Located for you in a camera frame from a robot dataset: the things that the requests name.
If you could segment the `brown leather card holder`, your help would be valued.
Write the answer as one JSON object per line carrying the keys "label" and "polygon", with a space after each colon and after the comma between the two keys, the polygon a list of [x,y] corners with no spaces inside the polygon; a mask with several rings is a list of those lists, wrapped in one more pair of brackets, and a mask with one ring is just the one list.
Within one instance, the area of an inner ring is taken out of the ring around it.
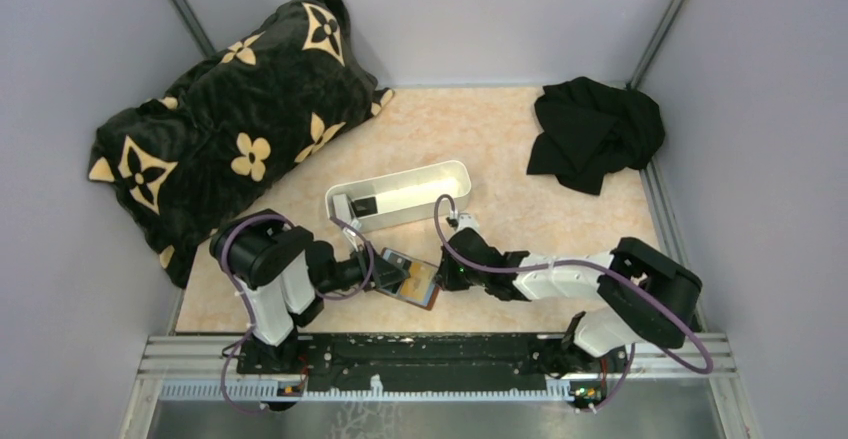
{"label": "brown leather card holder", "polygon": [[377,292],[424,310],[434,307],[440,292],[435,281],[436,265],[390,248],[384,248],[380,257],[402,270],[405,277],[399,282],[377,287]]}

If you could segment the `black credit card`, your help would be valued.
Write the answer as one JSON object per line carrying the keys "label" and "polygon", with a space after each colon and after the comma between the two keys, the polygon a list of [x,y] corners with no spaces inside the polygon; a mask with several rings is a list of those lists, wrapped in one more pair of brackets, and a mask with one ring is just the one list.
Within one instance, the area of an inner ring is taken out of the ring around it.
{"label": "black credit card", "polygon": [[379,212],[375,196],[354,199],[351,207],[353,215],[357,218],[372,216]]}

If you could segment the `white oblong plastic tray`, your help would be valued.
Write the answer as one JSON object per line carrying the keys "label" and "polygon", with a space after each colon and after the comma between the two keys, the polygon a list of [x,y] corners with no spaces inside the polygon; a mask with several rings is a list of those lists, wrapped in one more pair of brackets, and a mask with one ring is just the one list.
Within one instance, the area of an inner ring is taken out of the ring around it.
{"label": "white oblong plastic tray", "polygon": [[458,210],[467,207],[472,182],[465,164],[449,160],[428,166],[390,173],[369,179],[336,184],[325,193],[325,209],[332,216],[331,198],[347,194],[351,199],[375,196],[379,212],[351,220],[363,233],[390,228],[405,223],[431,219],[435,201],[443,194],[450,195]]}

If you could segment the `black cloth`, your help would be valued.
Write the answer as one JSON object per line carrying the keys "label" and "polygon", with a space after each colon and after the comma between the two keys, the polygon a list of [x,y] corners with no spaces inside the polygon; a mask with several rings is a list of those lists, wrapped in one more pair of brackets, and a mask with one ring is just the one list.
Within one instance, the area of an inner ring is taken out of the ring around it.
{"label": "black cloth", "polygon": [[551,175],[563,187],[594,196],[607,175],[645,169],[666,138],[651,97],[588,77],[545,85],[534,113],[541,132],[526,173]]}

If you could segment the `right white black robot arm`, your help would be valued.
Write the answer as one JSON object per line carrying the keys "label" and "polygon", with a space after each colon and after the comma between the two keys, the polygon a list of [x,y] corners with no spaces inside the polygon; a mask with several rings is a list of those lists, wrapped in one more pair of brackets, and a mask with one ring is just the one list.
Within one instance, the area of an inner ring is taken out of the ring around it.
{"label": "right white black robot arm", "polygon": [[443,290],[479,287],[501,301],[603,302],[569,324],[563,357],[572,369],[588,371],[603,355],[637,340],[665,349],[684,344],[703,282],[642,240],[625,237],[609,252],[564,258],[500,252],[486,243],[467,213],[451,213],[445,222],[453,233],[440,238],[435,276]]}

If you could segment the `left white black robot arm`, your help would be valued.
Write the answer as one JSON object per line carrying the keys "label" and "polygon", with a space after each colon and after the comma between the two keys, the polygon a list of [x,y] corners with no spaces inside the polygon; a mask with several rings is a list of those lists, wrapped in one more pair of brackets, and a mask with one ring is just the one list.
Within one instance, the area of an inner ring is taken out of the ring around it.
{"label": "left white black robot arm", "polygon": [[248,334],[261,347],[260,358],[277,373],[292,370],[300,358],[297,333],[322,312],[326,301],[339,301],[409,277],[381,257],[362,233],[337,219],[354,235],[346,260],[333,246],[265,209],[216,232],[210,255],[229,277],[248,312]]}

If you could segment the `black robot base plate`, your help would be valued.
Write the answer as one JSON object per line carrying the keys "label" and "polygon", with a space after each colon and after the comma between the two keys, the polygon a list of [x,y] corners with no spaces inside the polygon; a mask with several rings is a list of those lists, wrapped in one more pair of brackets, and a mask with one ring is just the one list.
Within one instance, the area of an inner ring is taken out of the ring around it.
{"label": "black robot base plate", "polygon": [[540,390],[569,374],[597,383],[626,363],[622,347],[595,358],[560,333],[301,333],[282,353],[249,340],[236,358],[240,374],[292,374],[310,391],[364,390],[374,376],[392,392]]}

